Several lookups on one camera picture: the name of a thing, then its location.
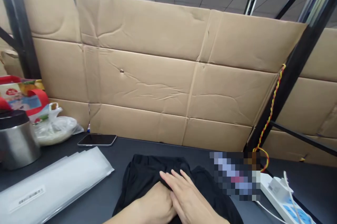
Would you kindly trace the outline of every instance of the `pixelated area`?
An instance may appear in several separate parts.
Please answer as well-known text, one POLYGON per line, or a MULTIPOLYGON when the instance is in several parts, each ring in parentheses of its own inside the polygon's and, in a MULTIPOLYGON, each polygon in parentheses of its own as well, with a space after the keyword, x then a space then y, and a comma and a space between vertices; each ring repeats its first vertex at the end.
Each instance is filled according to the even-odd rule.
POLYGON ((259 152, 210 152, 210 159, 224 194, 241 201, 260 200, 259 152))

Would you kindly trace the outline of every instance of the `white power strip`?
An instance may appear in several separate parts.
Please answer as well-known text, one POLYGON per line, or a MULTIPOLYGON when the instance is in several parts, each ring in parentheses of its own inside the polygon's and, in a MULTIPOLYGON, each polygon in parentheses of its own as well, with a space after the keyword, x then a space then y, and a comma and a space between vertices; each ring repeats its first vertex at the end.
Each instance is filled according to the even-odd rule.
MULTIPOLYGON (((281 179, 276 177, 273 179, 270 175, 265 173, 261 173, 260 178, 262 192, 275 207, 284 221, 288 224, 299 224, 289 192, 286 189, 287 194, 285 193, 281 179)), ((307 215, 296 203, 295 207, 299 217, 301 218, 301 223, 315 224, 315 222, 311 223, 310 216, 307 215)))

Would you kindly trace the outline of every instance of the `black clothing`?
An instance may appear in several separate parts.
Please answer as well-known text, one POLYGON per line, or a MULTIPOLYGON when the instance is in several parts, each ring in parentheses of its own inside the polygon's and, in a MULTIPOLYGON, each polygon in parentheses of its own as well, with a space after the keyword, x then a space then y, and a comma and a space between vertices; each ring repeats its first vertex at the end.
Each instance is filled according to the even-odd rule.
MULTIPOLYGON (((134 200, 144 196, 153 185, 161 181, 167 188, 170 187, 162 180, 159 171, 171 173, 171 169, 180 174, 180 169, 192 179, 200 193, 210 203, 213 209, 230 224, 243 224, 239 212, 229 196, 224 195, 215 183, 214 178, 204 168, 198 166, 193 171, 184 158, 154 157, 134 155, 127 166, 124 177, 122 193, 117 201, 112 216, 131 204, 134 200)), ((181 224, 178 216, 171 224, 181 224)))

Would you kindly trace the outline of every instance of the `yellow and red wire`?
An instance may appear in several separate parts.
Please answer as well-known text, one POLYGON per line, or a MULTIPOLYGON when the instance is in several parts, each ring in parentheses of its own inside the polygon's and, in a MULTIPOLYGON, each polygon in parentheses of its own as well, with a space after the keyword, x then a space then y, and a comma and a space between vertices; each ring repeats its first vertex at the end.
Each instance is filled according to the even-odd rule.
POLYGON ((280 86, 280 82, 281 82, 281 79, 282 79, 282 74, 283 74, 283 71, 284 71, 285 67, 286 67, 286 65, 283 64, 282 69, 281 69, 281 72, 280 72, 280 75, 278 76, 277 84, 276 84, 276 87, 275 87, 275 90, 274 90, 273 100, 271 101, 271 107, 270 107, 269 118, 268 118, 267 123, 266 123, 266 125, 264 126, 262 132, 261 132, 260 139, 259 139, 259 144, 257 145, 256 148, 253 149, 253 152, 256 152, 257 150, 262 150, 262 151, 266 154, 266 156, 267 156, 267 163, 266 163, 266 165, 263 167, 263 169, 261 170, 261 172, 264 172, 264 171, 266 170, 266 168, 268 167, 268 165, 269 165, 269 155, 268 155, 268 153, 267 153, 263 148, 260 147, 261 139, 262 139, 263 134, 264 134, 264 131, 266 130, 267 126, 269 125, 269 122, 270 122, 271 117, 272 117, 272 115, 273 115, 274 101, 275 101, 275 97, 276 97, 277 90, 278 90, 278 88, 279 88, 279 86, 280 86))

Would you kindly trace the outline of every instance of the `thermos lid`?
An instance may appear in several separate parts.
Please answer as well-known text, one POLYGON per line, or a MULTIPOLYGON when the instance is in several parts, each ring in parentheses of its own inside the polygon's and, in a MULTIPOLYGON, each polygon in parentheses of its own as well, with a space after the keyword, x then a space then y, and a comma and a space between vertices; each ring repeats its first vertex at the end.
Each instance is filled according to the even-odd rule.
POLYGON ((25 124, 29 118, 23 110, 13 110, 0 113, 0 130, 25 124))

